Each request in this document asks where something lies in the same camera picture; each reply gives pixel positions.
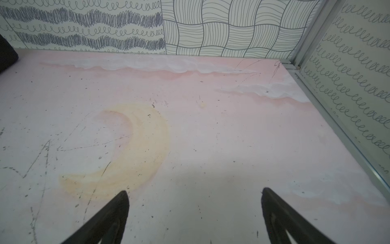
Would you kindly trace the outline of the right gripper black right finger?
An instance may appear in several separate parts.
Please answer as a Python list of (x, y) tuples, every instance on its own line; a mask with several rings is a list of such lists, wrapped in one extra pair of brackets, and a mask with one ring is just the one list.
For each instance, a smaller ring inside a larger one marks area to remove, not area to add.
[(290, 237), (298, 244), (333, 244), (295, 209), (270, 188), (262, 191), (263, 217), (272, 244), (290, 244)]

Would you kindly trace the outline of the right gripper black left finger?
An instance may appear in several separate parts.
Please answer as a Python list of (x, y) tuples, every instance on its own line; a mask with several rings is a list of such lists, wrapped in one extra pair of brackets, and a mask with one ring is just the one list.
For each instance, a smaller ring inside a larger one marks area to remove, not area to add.
[(129, 197), (119, 192), (64, 244), (120, 244), (129, 214)]

